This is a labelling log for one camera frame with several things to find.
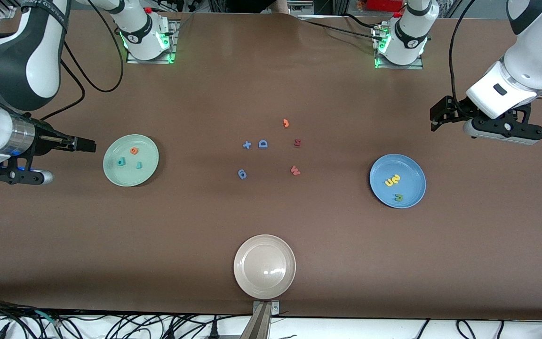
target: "plate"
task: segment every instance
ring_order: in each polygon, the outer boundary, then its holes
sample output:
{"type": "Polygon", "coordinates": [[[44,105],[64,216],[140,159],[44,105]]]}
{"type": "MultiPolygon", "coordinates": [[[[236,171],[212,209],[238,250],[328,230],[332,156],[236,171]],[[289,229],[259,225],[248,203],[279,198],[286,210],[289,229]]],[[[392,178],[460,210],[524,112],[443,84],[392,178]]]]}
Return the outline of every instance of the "plate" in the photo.
{"type": "Polygon", "coordinates": [[[296,260],[286,241],[261,234],[246,240],[234,260],[239,287],[256,299],[273,299],[288,290],[294,281],[296,260]]]}
{"type": "Polygon", "coordinates": [[[156,171],[159,151],[152,139],[144,135],[131,134],[114,141],[104,154],[104,174],[116,185],[137,186],[148,180],[156,171]],[[132,154],[131,148],[137,148],[132,154]],[[124,165],[119,161],[124,158],[124,165]]]}
{"type": "Polygon", "coordinates": [[[388,154],[378,159],[369,172],[369,184],[376,197],[393,208],[410,208],[426,193],[426,176],[422,168],[401,154],[388,154]]]}

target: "blue plate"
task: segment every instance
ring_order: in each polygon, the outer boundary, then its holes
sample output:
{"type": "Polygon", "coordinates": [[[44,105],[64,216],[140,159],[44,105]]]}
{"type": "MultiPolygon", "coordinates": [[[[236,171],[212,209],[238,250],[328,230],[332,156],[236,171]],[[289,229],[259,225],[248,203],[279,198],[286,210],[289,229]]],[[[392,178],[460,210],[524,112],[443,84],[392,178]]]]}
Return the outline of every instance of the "blue plate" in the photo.
{"type": "Polygon", "coordinates": [[[426,193],[426,176],[413,159],[387,154],[369,172],[369,184],[378,199],[394,208],[410,208],[426,193]]]}

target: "green plate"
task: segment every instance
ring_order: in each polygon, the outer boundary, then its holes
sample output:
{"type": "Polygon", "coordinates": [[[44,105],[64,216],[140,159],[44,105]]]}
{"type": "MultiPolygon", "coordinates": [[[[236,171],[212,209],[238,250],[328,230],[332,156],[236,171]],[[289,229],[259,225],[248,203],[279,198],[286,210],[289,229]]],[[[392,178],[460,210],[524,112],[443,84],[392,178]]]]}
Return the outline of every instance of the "green plate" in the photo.
{"type": "Polygon", "coordinates": [[[152,139],[144,135],[131,134],[114,141],[104,154],[104,174],[116,185],[137,186],[148,180],[156,171],[159,152],[152,139]],[[131,148],[137,147],[137,154],[131,154],[131,148]],[[125,165],[120,166],[124,158],[125,165]]]}

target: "brown table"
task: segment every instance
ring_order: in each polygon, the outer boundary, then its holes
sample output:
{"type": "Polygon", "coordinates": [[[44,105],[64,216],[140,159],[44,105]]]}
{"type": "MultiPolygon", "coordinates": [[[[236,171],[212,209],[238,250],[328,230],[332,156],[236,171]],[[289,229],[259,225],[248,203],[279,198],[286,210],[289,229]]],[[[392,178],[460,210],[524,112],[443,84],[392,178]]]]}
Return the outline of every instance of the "brown table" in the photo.
{"type": "MultiPolygon", "coordinates": [[[[111,86],[118,56],[100,25],[74,11],[67,41],[93,81],[111,86]]],[[[247,313],[234,255],[250,236],[275,234],[297,261],[279,297],[289,315],[542,319],[542,141],[472,140],[461,124],[430,132],[429,108],[450,92],[453,26],[435,24],[423,71],[399,71],[374,68],[368,39],[287,15],[195,15],[176,64],[127,65],[118,90],[88,89],[50,120],[96,140],[97,153],[36,159],[56,175],[49,186],[0,183],[0,298],[247,313]],[[145,185],[114,186],[102,158],[131,133],[157,142],[159,168],[145,185]],[[243,150],[260,139],[269,149],[243,150]],[[417,206],[394,210],[370,191],[370,167],[387,153],[422,166],[428,190],[417,206]]],[[[461,97],[514,39],[504,21],[462,24],[461,97]]],[[[36,114],[78,96],[64,75],[36,114]]],[[[542,125],[541,101],[531,122],[542,125]]]]}

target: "red box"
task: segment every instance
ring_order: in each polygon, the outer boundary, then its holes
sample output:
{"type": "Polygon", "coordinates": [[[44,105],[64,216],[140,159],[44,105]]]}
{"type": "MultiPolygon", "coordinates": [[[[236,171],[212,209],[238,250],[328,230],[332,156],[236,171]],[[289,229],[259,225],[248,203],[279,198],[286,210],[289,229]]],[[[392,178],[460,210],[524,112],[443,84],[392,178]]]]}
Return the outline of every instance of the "red box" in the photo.
{"type": "Polygon", "coordinates": [[[403,0],[367,0],[366,7],[372,11],[398,12],[403,0]]]}

